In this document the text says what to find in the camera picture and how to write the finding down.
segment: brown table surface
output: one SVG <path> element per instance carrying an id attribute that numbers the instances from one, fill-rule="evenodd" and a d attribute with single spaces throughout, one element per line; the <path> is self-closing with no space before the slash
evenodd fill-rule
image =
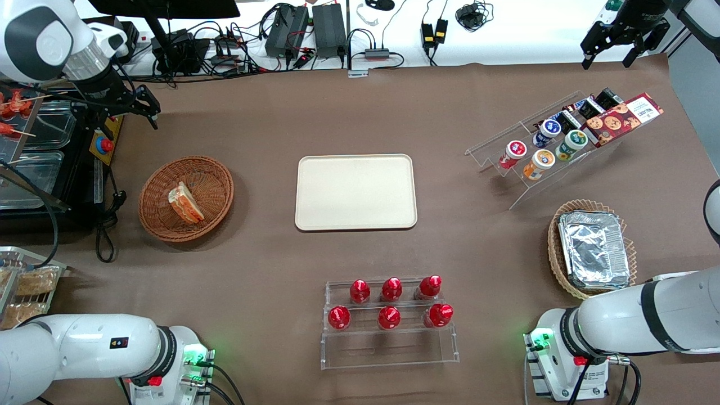
<path id="1" fill-rule="evenodd" d="M 463 156 L 575 90 L 606 86 L 626 98 L 648 92 L 665 113 L 607 159 L 579 166 L 515 210 L 508 207 L 520 189 Z M 568 200 L 597 200 L 625 219 L 639 280 L 719 263 L 701 211 L 717 176 L 670 86 L 663 55 L 630 69 L 473 65 L 372 71 L 354 80 L 345 71 L 313 71 L 152 89 L 163 108 L 160 129 L 129 117 L 113 165 L 129 195 L 110 232 L 120 255 L 102 264 L 94 235 L 63 234 L 56 258 L 74 272 L 60 282 L 52 312 L 132 313 L 188 326 L 217 349 L 217 363 L 248 405 L 521 404 L 522 332 L 545 310 L 580 303 L 557 284 L 547 257 L 550 218 Z M 413 159 L 414 228 L 295 228 L 298 161 L 345 153 Z M 171 246 L 145 233 L 137 198 L 158 167 L 193 154 L 229 167 L 235 201 L 211 237 Z M 1 238 L 39 253 L 48 251 L 47 240 Z M 443 276 L 456 309 L 459 364 L 320 371 L 326 281 L 432 273 Z M 716 403 L 718 360 L 638 358 L 639 403 Z M 621 372 L 611 374 L 611 397 L 594 403 L 614 403 Z M 551 403 L 528 389 L 531 403 Z M 45 397 L 57 405 L 124 403 L 112 380 L 58 381 Z"/>

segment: power adapter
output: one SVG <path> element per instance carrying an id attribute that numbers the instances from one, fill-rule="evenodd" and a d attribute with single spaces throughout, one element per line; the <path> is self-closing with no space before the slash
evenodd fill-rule
<path id="1" fill-rule="evenodd" d="M 435 26 L 435 44 L 445 43 L 445 34 L 448 31 L 448 20 L 438 19 L 438 23 Z"/>
<path id="2" fill-rule="evenodd" d="M 422 24 L 420 26 L 420 34 L 423 40 L 423 49 L 425 53 L 429 53 L 430 49 L 435 46 L 435 35 L 433 34 L 432 24 Z"/>

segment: acrylic display stand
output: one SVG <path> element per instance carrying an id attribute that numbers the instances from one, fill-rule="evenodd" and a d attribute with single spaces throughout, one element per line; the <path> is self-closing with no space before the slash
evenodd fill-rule
<path id="1" fill-rule="evenodd" d="M 523 174 L 523 168 L 528 162 L 530 162 L 533 153 L 538 150 L 532 142 L 533 134 L 537 132 L 537 128 L 535 128 L 534 124 L 552 117 L 560 112 L 560 110 L 562 110 L 562 108 L 566 105 L 574 104 L 586 97 L 587 96 L 585 96 L 582 92 L 572 93 L 564 99 L 555 102 L 547 108 L 538 111 L 534 115 L 531 115 L 530 117 L 527 117 L 519 123 L 509 127 L 503 132 L 498 133 L 490 140 L 478 143 L 465 151 L 465 156 L 472 156 L 480 167 L 486 168 L 488 164 L 492 164 L 497 169 L 498 173 L 500 173 L 500 176 L 506 177 L 509 175 L 510 177 L 517 177 L 520 179 L 525 187 L 523 187 L 523 191 L 518 199 L 510 206 L 511 210 L 523 201 L 539 194 L 547 187 L 550 187 L 562 180 L 570 173 L 570 167 L 577 167 L 577 165 L 582 161 L 589 161 L 590 159 L 594 159 L 600 155 L 607 155 L 620 145 L 621 140 L 617 140 L 603 146 L 602 148 L 596 148 L 588 141 L 586 147 L 583 150 L 578 151 L 571 160 L 561 161 L 560 159 L 556 159 L 555 165 L 553 165 L 551 169 L 543 172 L 540 179 L 533 181 L 525 177 Z M 585 122 L 585 118 L 580 115 L 577 110 L 572 112 L 572 116 L 575 117 L 581 124 Z M 545 146 L 545 149 L 554 153 L 555 148 L 562 142 L 563 138 L 564 134 L 560 133 L 560 135 Z M 504 169 L 500 167 L 498 162 L 500 157 L 505 153 L 505 147 L 508 143 L 510 143 L 510 141 L 523 141 L 528 147 L 528 151 L 515 166 L 511 169 Z"/>
<path id="2" fill-rule="evenodd" d="M 413 300 L 422 277 L 400 278 L 402 296 L 392 303 L 379 299 L 386 279 L 365 280 L 370 299 L 362 304 L 350 300 L 348 282 L 328 282 L 325 286 L 323 334 L 320 339 L 320 369 L 361 368 L 384 365 L 431 364 L 459 362 L 455 325 L 432 329 L 425 327 L 425 311 L 435 303 L 444 303 L 442 293 L 433 300 Z M 350 326 L 342 331 L 328 324 L 328 312 L 335 306 L 350 311 Z M 400 311 L 400 325 L 392 331 L 378 327 L 380 309 L 392 305 Z"/>

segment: cardboard box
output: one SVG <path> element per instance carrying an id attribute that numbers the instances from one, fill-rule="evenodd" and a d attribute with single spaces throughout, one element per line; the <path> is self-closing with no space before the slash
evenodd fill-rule
<path id="1" fill-rule="evenodd" d="M 596 148 L 640 128 L 663 113 L 647 93 L 635 96 L 624 103 L 590 118 L 580 128 Z"/>

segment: black power supply box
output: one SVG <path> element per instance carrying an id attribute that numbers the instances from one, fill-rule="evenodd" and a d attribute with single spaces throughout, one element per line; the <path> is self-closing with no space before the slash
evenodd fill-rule
<path id="1" fill-rule="evenodd" d="M 273 58 L 297 59 L 302 39 L 310 18 L 307 7 L 283 4 L 275 12 L 270 34 L 265 41 L 265 52 Z"/>
<path id="2" fill-rule="evenodd" d="M 340 4 L 312 6 L 315 48 L 319 58 L 333 58 L 347 53 L 345 22 Z"/>

